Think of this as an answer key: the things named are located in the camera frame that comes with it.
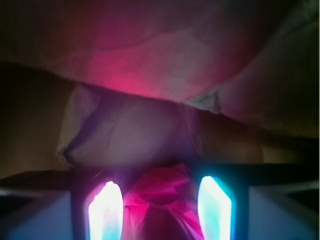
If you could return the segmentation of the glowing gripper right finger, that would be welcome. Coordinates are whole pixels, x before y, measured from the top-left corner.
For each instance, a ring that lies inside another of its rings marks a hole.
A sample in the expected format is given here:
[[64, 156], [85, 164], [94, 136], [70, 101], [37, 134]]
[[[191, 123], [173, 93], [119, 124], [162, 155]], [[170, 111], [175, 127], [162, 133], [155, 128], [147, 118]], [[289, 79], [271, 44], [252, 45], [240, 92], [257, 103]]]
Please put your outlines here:
[[206, 240], [248, 238], [248, 187], [236, 168], [226, 164], [192, 168], [198, 187], [197, 214]]

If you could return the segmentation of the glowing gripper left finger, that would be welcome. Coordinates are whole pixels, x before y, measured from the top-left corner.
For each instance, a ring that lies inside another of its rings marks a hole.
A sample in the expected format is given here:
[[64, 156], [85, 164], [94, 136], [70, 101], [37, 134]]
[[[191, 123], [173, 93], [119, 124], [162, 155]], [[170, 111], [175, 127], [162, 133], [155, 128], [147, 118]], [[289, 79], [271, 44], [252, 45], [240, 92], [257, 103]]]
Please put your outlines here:
[[75, 240], [119, 240], [124, 200], [119, 181], [108, 171], [80, 171], [71, 187]]

